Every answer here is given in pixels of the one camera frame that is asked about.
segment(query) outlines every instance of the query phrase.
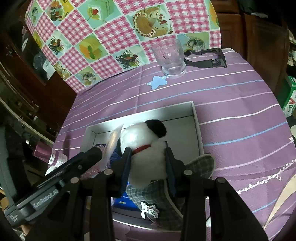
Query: white fur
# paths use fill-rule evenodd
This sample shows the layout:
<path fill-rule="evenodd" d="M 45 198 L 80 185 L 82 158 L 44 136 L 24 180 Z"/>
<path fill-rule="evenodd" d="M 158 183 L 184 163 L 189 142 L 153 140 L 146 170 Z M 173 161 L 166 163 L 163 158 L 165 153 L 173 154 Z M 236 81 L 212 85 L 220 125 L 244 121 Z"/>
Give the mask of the white fur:
<path fill-rule="evenodd" d="M 137 123 L 124 129 L 120 135 L 120 148 L 124 153 L 125 148 L 132 150 L 158 140 L 158 136 L 151 131 L 145 122 Z"/>
<path fill-rule="evenodd" d="M 132 156 L 128 181 L 133 187 L 142 189 L 148 186 L 151 180 L 166 179 L 165 148 L 166 143 L 157 137 L 151 147 Z"/>

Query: blue star sticker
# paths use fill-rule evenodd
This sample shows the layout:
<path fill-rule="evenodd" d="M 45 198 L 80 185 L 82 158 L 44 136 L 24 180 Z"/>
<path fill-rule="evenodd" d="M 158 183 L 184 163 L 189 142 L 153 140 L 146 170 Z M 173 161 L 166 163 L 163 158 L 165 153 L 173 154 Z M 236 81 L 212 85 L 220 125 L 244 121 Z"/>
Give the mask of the blue star sticker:
<path fill-rule="evenodd" d="M 154 76 L 152 81 L 148 82 L 147 85 L 151 86 L 151 89 L 155 90 L 157 89 L 160 85 L 166 85 L 168 82 L 165 80 L 167 77 L 166 76 Z"/>

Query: table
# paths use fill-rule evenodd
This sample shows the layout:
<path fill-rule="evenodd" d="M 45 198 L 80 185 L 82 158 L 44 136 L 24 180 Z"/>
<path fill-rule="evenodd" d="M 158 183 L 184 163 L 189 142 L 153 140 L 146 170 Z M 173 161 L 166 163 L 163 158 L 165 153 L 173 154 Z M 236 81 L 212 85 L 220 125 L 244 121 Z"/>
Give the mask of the table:
<path fill-rule="evenodd" d="M 295 190 L 288 191 L 288 198 L 279 198 L 296 173 L 295 145 L 277 100 L 259 74 L 238 53 L 231 49 L 223 52 L 226 69 L 187 67 L 184 76 L 167 78 L 168 83 L 155 90 L 147 83 L 156 75 L 163 76 L 156 63 L 92 86 L 76 97 L 54 148 L 71 158 L 79 153 L 89 125 L 193 101 L 204 150 L 216 158 L 213 178 L 225 177 L 262 226 L 272 210 L 277 211 L 265 229 L 272 239 L 284 226 L 296 203 Z M 213 54 L 189 59 L 209 58 L 214 58 Z M 122 235 L 127 233 L 127 237 L 133 238 L 139 238 L 144 232 L 143 240 L 164 240 L 164 235 L 171 240 L 178 239 L 175 233 L 160 234 L 125 224 L 117 223 L 115 228 L 115 232 L 121 230 Z"/>

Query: plush dog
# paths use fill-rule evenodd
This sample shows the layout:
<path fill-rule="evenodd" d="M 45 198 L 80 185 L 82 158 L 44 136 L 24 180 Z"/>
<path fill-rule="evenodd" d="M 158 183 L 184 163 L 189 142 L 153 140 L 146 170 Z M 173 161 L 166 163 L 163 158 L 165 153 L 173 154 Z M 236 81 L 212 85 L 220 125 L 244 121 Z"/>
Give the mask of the plush dog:
<path fill-rule="evenodd" d="M 160 120 L 147 120 L 124 129 L 117 143 L 122 156 L 126 147 L 132 149 L 129 183 L 138 189 L 147 187 L 152 180 L 166 179 L 166 143 L 159 138 L 167 131 Z"/>

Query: glass cup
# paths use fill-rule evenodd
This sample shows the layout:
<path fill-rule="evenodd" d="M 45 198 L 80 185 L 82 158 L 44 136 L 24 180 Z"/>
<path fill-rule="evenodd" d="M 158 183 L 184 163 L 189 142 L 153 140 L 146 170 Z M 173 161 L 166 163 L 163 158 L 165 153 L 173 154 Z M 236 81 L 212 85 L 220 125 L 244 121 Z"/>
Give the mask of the glass cup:
<path fill-rule="evenodd" d="M 175 77 L 186 70 L 184 51 L 178 39 L 164 39 L 152 46 L 157 63 L 167 77 Z"/>

